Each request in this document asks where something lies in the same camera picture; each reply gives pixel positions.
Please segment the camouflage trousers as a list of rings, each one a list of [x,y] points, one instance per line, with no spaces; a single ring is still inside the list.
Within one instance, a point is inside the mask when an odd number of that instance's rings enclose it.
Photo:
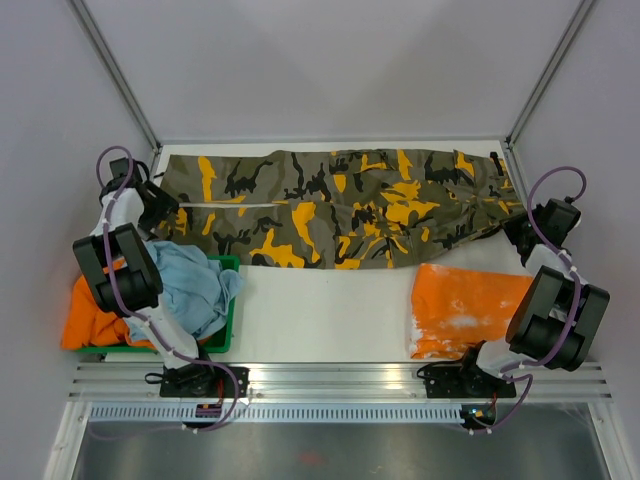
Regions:
[[[502,159],[457,150],[174,155],[161,186],[160,238],[269,267],[419,265],[524,213]]]

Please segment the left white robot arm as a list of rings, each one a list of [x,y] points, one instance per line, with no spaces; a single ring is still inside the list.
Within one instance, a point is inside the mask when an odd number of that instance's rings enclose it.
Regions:
[[[161,275],[144,243],[178,211],[178,202],[150,180],[147,167],[123,153],[109,162],[111,179],[101,185],[97,225],[73,243],[73,253],[100,310],[130,320],[161,355],[162,372],[150,379],[160,395],[215,395],[220,375],[162,300]]]

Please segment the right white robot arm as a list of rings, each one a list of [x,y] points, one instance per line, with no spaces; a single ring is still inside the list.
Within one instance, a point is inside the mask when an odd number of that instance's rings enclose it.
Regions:
[[[507,328],[513,362],[501,368],[503,377],[523,367],[573,372],[586,360],[610,294],[587,282],[563,248],[580,218],[567,197],[551,199],[504,225],[534,279]]]

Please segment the folded orange trousers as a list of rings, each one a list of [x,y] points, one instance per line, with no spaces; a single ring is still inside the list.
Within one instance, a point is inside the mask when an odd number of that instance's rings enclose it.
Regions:
[[[423,264],[411,292],[412,359],[458,360],[469,347],[505,337],[530,276]]]

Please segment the light blue garment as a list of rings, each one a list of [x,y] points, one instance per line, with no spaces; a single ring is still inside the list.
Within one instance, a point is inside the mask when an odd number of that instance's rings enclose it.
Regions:
[[[181,328],[198,340],[221,331],[244,287],[242,276],[194,245],[153,241],[145,247],[163,282],[163,302]]]

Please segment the orange garment in bin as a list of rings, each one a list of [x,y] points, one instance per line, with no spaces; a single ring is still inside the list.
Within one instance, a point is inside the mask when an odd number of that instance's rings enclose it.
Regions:
[[[201,281],[214,278],[219,266],[206,261],[196,266],[194,271],[178,277],[171,266],[160,269],[164,282],[162,299],[172,310],[173,318],[195,334],[200,344],[209,339],[200,329],[206,322],[207,305],[211,294],[201,286]],[[131,337],[133,328],[114,313],[105,313],[97,306],[86,279],[81,276],[76,281],[71,295],[71,306],[64,326],[61,347],[78,350],[84,347],[112,347],[126,345],[133,348],[154,346],[146,338],[135,340]]]

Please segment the green plastic bin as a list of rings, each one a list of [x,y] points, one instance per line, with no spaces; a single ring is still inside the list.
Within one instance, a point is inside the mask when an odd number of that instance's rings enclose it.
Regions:
[[[222,263],[223,267],[230,268],[230,269],[238,272],[239,259],[234,257],[234,256],[209,256],[208,258],[214,259],[214,260],[219,260]],[[231,308],[230,308],[231,317],[227,321],[226,326],[221,331],[219,331],[216,334],[208,337],[209,339],[206,341],[206,343],[201,344],[201,345],[204,346],[206,351],[208,351],[210,353],[224,353],[224,352],[229,350],[230,345],[231,345],[234,308],[235,308],[235,299],[233,299],[232,302],[231,302]],[[127,323],[128,326],[133,328],[133,332],[131,334],[131,337],[133,339],[139,340],[141,338],[146,338],[146,336],[141,332],[140,329],[138,329],[137,327],[133,326],[133,324],[131,324],[130,322],[128,322],[126,320],[125,320],[125,322]],[[153,351],[154,349],[155,349],[155,347],[153,349],[149,349],[149,348],[133,348],[133,347],[128,347],[126,345],[122,345],[122,346],[112,346],[112,347],[84,347],[84,348],[80,348],[78,350],[71,350],[71,351],[109,354],[109,353]]]

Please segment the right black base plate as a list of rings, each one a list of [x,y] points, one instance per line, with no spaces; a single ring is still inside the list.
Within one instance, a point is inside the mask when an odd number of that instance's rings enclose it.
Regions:
[[[477,366],[457,362],[433,362],[420,367],[416,377],[423,381],[430,399],[512,399],[513,384],[494,377]]]

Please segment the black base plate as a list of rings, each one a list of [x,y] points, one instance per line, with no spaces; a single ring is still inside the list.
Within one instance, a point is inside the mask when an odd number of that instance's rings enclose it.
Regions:
[[[144,380],[157,385],[162,398],[234,398],[233,378],[219,367],[189,364],[180,369],[163,368],[147,373]]]
[[[512,399],[513,384],[494,377],[477,366],[457,362],[433,362],[420,367],[416,377],[423,381],[430,399]]]

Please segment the aluminium rail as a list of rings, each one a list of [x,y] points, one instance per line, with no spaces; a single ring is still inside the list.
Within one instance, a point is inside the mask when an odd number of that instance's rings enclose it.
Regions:
[[[413,363],[245,363],[240,382],[247,398],[266,403],[416,403],[426,398]],[[145,381],[159,374],[157,362],[82,362],[76,367],[67,398],[93,401],[158,400],[159,387]],[[530,403],[610,402],[612,394],[599,364],[574,372],[531,370]]]

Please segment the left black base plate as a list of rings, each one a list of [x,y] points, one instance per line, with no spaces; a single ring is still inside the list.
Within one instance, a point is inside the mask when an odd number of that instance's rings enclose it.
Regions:
[[[163,368],[147,373],[144,380],[157,385],[162,398],[234,398],[233,378],[219,367],[189,364],[180,369]]]

